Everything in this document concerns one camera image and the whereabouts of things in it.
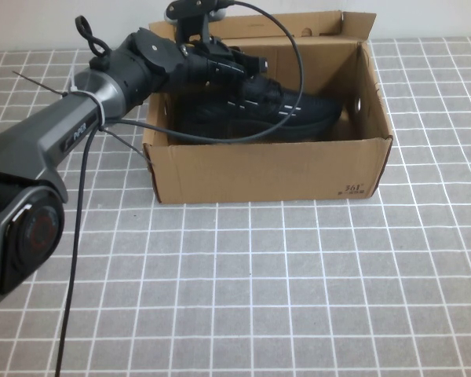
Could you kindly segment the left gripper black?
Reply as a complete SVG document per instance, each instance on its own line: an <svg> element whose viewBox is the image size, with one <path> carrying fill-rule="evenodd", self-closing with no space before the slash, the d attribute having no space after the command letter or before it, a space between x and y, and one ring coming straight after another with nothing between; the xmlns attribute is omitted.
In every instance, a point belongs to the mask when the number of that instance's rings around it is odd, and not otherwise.
<svg viewBox="0 0 471 377"><path fill-rule="evenodd" d="M169 83L177 85L231 85L243 81L247 75L268 71L264 57L245 54L237 46L227 46L219 38L208 42L194 40L176 42L181 62L170 74Z"/></svg>

